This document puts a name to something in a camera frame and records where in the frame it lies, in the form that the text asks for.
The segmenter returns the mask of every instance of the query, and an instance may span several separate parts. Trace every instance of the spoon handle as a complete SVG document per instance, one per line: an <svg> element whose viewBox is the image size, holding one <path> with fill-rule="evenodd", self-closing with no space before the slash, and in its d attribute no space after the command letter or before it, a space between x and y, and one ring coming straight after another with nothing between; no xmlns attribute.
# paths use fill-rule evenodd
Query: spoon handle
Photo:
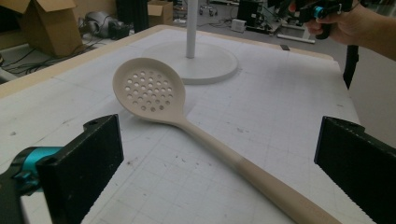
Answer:
<svg viewBox="0 0 396 224"><path fill-rule="evenodd" d="M236 172L295 222L304 224L341 223L322 208L309 201L305 196L265 172L262 168L227 147L215 137L199 129L187 119L182 118L174 125L212 149L217 156L232 166Z"/></svg>

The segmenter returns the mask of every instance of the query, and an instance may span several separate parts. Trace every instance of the round white base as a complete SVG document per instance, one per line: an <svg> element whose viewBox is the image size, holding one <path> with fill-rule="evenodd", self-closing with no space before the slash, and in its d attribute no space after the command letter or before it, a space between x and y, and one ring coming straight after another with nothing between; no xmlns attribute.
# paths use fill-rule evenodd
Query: round white base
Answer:
<svg viewBox="0 0 396 224"><path fill-rule="evenodd" d="M238 60L228 50L218 46L196 43L195 57L186 57L186 42L167 42L143 52L143 57L159 60L171 66L186 85L204 85L233 76Z"/></svg>

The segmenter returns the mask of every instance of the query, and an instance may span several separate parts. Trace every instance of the cardboard box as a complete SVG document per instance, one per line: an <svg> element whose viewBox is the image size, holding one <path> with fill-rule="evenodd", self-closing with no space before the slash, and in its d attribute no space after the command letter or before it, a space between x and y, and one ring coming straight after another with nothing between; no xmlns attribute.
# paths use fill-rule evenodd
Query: cardboard box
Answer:
<svg viewBox="0 0 396 224"><path fill-rule="evenodd" d="M31 48L55 57L82 49L73 0L2 0L0 6L21 13L18 23Z"/></svg>
<svg viewBox="0 0 396 224"><path fill-rule="evenodd" d="M173 2L148 2L148 26L173 25Z"/></svg>
<svg viewBox="0 0 396 224"><path fill-rule="evenodd" d="M21 30L0 33L0 49L9 49L26 43Z"/></svg>

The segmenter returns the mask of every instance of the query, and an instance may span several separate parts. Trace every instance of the table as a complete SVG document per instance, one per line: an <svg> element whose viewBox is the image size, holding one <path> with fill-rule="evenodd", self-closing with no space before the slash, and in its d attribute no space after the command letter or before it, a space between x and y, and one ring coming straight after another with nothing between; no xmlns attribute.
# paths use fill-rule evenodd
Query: table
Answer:
<svg viewBox="0 0 396 224"><path fill-rule="evenodd" d="M116 99L122 63L185 38L153 27L1 85L0 173L24 148L64 146L85 122L118 114L125 160L83 223L293 223L186 133L137 119ZM342 223L372 223L313 161L322 116L359 123L338 63L223 35L198 32L197 41L231 51L239 70L186 86L187 119ZM50 223L42 193L22 200L31 223Z"/></svg>

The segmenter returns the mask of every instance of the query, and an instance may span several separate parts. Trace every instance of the white slotted spoon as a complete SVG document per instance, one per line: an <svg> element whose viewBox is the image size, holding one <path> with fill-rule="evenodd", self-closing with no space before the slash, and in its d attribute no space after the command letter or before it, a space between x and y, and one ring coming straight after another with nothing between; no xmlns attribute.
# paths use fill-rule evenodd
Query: white slotted spoon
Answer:
<svg viewBox="0 0 396 224"><path fill-rule="evenodd" d="M113 90L120 103L139 118L174 125L200 141L297 223L340 223L305 196L190 123L183 114L183 82L167 64L150 58L132 59L117 70Z"/></svg>

